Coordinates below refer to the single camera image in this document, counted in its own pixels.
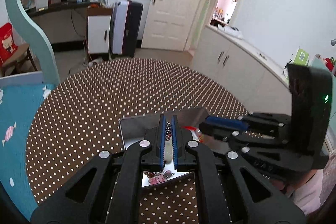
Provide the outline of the person's right hand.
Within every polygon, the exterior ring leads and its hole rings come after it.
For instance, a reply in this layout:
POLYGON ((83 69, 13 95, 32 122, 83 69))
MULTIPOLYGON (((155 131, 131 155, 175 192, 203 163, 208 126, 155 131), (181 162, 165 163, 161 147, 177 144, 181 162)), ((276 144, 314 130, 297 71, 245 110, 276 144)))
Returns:
POLYGON ((281 181, 281 180, 276 180, 272 178, 269 180, 269 182, 273 186, 275 186, 278 190, 282 191, 283 193, 287 193, 288 191, 293 192, 294 190, 301 188, 308 181, 310 181, 311 178, 314 177, 316 173, 317 173, 317 170, 312 169, 309 172, 304 173, 303 175, 293 180, 281 181))

